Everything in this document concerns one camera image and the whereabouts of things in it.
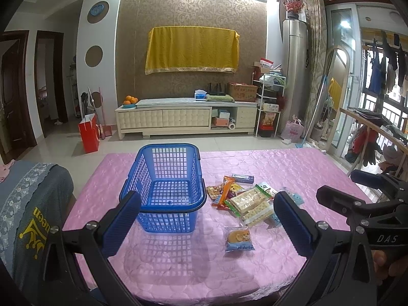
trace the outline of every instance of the blue fruit bowl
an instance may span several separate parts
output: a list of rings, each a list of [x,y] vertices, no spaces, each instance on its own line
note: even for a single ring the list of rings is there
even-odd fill
[[[136,107],[136,104],[130,104],[130,105],[122,105],[122,108],[127,109],[127,108],[134,108]]]

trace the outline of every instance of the human hand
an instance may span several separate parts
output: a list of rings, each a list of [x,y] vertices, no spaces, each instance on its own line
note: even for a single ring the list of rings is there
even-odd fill
[[[374,260],[374,271],[377,277],[378,285],[382,284],[388,276],[400,276],[408,268],[408,255],[393,262],[390,266],[386,265],[387,254],[384,251],[373,250],[371,251]]]

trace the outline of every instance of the white box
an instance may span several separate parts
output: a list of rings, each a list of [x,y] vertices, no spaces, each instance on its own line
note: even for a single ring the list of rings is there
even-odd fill
[[[218,115],[219,118],[229,119],[229,116],[230,116],[229,111],[227,111],[225,109],[220,109],[220,112],[219,112],[219,115]]]
[[[279,105],[264,103],[262,110],[267,112],[279,112]]]

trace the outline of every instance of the wooden door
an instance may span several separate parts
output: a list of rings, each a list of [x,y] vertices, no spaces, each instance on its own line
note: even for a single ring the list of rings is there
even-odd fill
[[[9,131],[11,147],[14,150],[26,149],[27,136],[21,114],[18,86],[19,59],[18,49],[20,40],[17,40],[7,52],[3,54],[1,64],[3,109]]]

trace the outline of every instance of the pink cloth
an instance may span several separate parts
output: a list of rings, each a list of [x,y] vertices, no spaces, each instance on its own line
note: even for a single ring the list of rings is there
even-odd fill
[[[8,164],[0,165],[0,183],[9,175],[10,167],[14,164],[14,162],[14,160],[11,160]]]
[[[314,220],[334,229],[349,230],[346,219],[319,205],[316,191],[329,185],[366,202],[368,197],[329,158],[313,148],[202,152],[201,168],[207,186],[218,185],[231,173],[253,175],[255,182],[288,187],[305,200]],[[118,204],[118,196],[135,154],[109,154],[97,167],[72,209],[64,230],[100,220]],[[305,259],[299,256],[285,230],[264,222],[250,229],[255,251],[225,253],[224,226],[237,226],[229,212],[206,202],[192,234],[150,234],[136,222],[117,255],[113,268],[134,295],[173,305],[210,305],[258,299],[291,283]],[[89,287],[95,282],[82,256],[81,270]]]

